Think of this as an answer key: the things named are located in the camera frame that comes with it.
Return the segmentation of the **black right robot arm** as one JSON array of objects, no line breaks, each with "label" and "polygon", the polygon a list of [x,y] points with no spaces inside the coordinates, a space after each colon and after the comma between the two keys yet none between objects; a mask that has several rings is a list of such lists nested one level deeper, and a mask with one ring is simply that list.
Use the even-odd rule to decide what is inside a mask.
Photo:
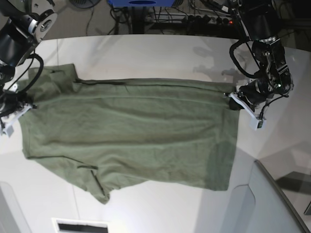
[{"label": "black right robot arm", "polygon": [[[44,62],[35,49],[41,43],[57,19],[52,0],[44,1],[44,10],[33,11],[39,5],[30,0],[2,0],[0,13],[8,20],[0,30],[0,116],[7,117],[20,112],[24,107],[33,108],[27,91],[39,79]],[[22,90],[5,89],[6,83],[15,75],[16,67],[27,59],[37,60],[40,64],[35,77]]]}]

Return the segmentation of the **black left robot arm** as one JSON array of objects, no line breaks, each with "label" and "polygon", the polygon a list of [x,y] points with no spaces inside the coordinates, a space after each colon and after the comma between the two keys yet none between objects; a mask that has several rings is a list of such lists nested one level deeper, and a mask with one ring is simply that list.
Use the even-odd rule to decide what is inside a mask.
[{"label": "black left robot arm", "polygon": [[[238,98],[251,110],[280,95],[287,97],[294,87],[286,63],[285,49],[278,33],[281,22],[270,0],[230,0],[229,11],[241,39],[229,49],[229,55],[236,68],[252,81],[241,86]],[[248,44],[259,69],[248,73],[237,61],[234,51],[242,44]]]}]

